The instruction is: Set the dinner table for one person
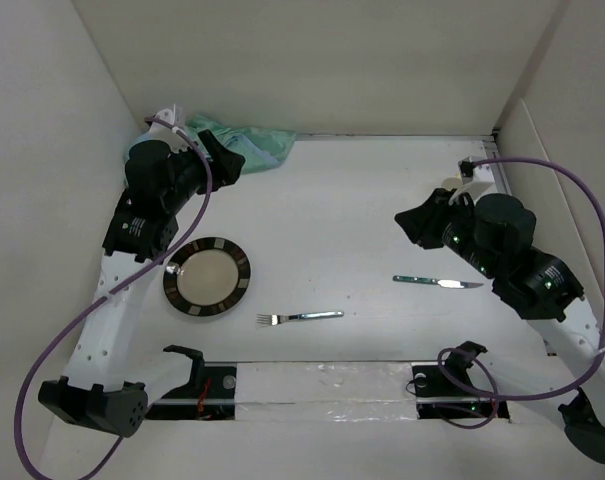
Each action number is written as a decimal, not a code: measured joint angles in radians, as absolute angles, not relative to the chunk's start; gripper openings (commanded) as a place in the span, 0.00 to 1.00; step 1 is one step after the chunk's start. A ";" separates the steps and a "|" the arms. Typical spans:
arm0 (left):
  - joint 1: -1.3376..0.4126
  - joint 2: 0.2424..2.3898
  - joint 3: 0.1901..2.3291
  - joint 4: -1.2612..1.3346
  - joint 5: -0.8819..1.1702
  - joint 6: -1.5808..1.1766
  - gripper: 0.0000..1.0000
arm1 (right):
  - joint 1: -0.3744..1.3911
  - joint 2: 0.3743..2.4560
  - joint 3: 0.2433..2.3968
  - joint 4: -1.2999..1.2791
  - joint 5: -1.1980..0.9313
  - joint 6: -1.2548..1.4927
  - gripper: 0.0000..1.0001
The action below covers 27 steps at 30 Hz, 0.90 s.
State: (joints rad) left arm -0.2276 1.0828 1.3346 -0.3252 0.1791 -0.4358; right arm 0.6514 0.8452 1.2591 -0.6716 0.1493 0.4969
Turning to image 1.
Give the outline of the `green patterned cloth placemat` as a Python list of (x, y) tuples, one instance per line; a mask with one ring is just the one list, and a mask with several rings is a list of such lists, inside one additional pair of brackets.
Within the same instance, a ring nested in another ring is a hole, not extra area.
[(296, 134), (289, 130), (259, 127), (229, 127), (206, 116), (196, 115), (185, 119), (185, 134), (191, 138), (204, 156), (210, 155), (198, 138), (198, 133), (210, 130), (227, 149), (242, 155), (245, 164), (243, 174), (259, 173), (281, 166), (287, 159)]

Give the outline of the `knife with green handle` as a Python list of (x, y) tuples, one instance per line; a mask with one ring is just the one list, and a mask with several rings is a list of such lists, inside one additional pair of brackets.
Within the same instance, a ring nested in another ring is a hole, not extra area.
[(394, 275), (392, 277), (394, 282), (408, 283), (416, 285), (434, 285), (446, 289), (474, 289), (483, 286), (483, 283), (477, 282), (466, 282), (451, 279), (436, 279), (428, 277), (415, 277), (415, 276), (403, 276)]

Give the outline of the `dark rimmed beige plate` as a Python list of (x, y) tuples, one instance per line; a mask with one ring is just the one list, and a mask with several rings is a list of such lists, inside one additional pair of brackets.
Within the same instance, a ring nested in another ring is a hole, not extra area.
[(246, 294), (251, 264), (245, 251), (222, 237), (203, 237), (181, 246), (163, 273), (163, 291), (179, 312), (200, 318), (222, 315)]

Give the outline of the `silver fork green handle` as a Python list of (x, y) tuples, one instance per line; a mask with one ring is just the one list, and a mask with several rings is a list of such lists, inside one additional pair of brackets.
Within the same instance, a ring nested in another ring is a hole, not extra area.
[(256, 323), (259, 326), (278, 326), (289, 322), (342, 318), (344, 315), (344, 311), (323, 311), (292, 315), (258, 314), (256, 316)]

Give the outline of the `yellow paper cup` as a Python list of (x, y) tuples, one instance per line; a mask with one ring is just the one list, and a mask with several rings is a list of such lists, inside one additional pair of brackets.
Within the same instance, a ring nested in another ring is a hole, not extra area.
[(463, 186), (463, 182), (458, 177), (448, 177), (441, 182), (441, 187), (445, 190), (457, 190)]

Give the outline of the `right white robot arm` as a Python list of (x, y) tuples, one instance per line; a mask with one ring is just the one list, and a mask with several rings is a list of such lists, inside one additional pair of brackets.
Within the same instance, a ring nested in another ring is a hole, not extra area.
[(569, 442), (605, 464), (605, 329), (596, 324), (584, 289), (559, 258), (532, 245), (536, 217), (513, 196), (435, 189), (395, 222), (425, 249), (449, 248), (492, 282), (492, 292), (533, 328), (574, 377), (556, 387), (499, 363), (486, 365), (487, 349), (467, 341), (437, 356), (447, 387), (496, 403), (539, 404)]

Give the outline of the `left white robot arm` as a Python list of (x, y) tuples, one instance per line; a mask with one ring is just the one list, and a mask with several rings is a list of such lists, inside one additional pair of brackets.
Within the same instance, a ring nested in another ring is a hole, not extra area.
[(87, 316), (61, 377), (43, 382), (38, 393), (68, 424), (128, 438), (156, 400), (175, 389), (194, 396), (204, 387), (204, 359), (195, 349), (169, 345), (138, 375), (127, 367), (151, 272), (177, 246), (177, 213), (193, 195), (235, 184), (245, 163), (209, 130), (198, 140), (178, 152), (155, 139), (129, 151), (126, 187), (102, 244), (100, 304)]

